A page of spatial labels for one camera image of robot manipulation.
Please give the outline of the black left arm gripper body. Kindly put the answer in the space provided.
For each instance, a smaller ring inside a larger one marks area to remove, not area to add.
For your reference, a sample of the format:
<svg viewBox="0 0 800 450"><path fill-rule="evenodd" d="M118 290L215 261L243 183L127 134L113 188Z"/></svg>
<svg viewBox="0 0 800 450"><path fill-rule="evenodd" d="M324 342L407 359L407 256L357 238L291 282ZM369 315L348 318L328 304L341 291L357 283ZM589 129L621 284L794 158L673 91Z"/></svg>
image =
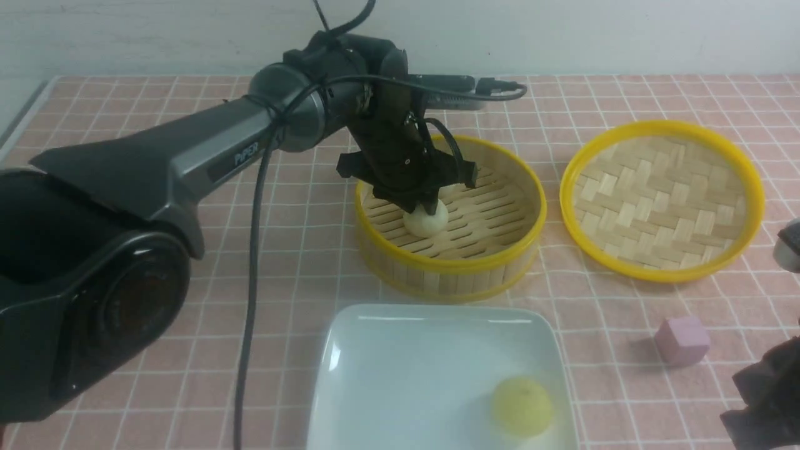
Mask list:
<svg viewBox="0 0 800 450"><path fill-rule="evenodd" d="M478 167L462 154L457 139L438 120L426 119L428 95L403 86L382 85L365 113L349 123L358 151L341 154L342 178L368 183L377 199L406 213L422 207L435 214L440 190L475 188Z"/></svg>

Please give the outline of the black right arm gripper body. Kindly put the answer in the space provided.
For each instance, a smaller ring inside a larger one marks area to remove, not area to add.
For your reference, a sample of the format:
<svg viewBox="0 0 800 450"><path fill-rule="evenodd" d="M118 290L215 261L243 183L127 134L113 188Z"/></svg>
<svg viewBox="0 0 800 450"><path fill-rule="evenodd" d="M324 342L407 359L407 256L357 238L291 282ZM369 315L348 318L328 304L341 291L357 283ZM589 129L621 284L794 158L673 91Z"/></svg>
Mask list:
<svg viewBox="0 0 800 450"><path fill-rule="evenodd" d="M746 407L720 415L737 449L777 449L799 444L799 337L766 351L732 381Z"/></svg>

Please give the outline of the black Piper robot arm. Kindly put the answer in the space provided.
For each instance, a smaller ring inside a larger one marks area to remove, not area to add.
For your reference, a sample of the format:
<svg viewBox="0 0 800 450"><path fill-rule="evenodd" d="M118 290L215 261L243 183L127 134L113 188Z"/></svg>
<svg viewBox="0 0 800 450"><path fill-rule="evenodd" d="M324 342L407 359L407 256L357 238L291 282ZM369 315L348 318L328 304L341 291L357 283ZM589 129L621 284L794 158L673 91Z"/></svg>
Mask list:
<svg viewBox="0 0 800 450"><path fill-rule="evenodd" d="M260 69L239 99L2 170L2 424L48 418L168 330L191 260L205 253L199 203L259 162L232 416L232 446L243 448L273 151L303 152L346 128L358 152L340 156L340 176L375 182L378 199L407 213L436 213L445 188L475 188L478 166L426 108L478 110L527 94L491 77L412 75L388 40L318 31Z"/></svg>

